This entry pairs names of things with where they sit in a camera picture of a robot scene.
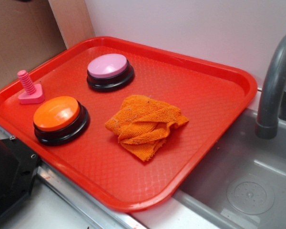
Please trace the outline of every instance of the white wall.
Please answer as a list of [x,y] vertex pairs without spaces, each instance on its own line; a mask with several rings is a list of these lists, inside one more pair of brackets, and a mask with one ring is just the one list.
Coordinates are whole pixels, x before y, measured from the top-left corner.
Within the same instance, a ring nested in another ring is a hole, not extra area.
[[248,71],[263,81],[286,34],[286,0],[85,0],[96,36]]

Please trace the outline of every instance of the button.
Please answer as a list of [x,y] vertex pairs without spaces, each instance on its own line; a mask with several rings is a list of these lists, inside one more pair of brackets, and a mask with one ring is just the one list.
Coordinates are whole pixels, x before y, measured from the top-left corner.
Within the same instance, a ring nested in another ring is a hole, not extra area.
[[42,131],[57,131],[71,124],[79,112],[80,107],[76,99],[60,96],[41,105],[36,110],[33,121]]
[[123,72],[127,67],[125,56],[117,53],[99,56],[88,65],[88,72],[95,78],[109,78]]

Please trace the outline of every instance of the faucet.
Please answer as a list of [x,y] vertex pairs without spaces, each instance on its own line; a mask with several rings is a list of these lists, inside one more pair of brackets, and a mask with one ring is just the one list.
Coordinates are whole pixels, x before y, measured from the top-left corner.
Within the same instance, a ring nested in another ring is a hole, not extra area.
[[255,123],[259,138],[276,136],[278,118],[286,120],[286,35],[279,43],[264,81]]

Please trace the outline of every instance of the sink basin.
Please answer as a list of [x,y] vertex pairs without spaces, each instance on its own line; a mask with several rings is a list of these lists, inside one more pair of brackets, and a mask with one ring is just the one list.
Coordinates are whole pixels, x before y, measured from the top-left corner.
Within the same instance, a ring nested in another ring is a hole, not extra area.
[[231,228],[286,228],[286,122],[276,138],[263,140],[254,134],[255,119],[246,109],[180,190]]

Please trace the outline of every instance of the crumpled cloth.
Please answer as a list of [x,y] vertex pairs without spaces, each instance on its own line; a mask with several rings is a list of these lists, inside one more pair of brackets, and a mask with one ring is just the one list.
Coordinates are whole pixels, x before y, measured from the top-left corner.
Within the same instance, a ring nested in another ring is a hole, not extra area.
[[118,142],[125,149],[148,161],[166,142],[170,129],[188,121],[175,106],[144,95],[131,95],[105,126],[118,135]]

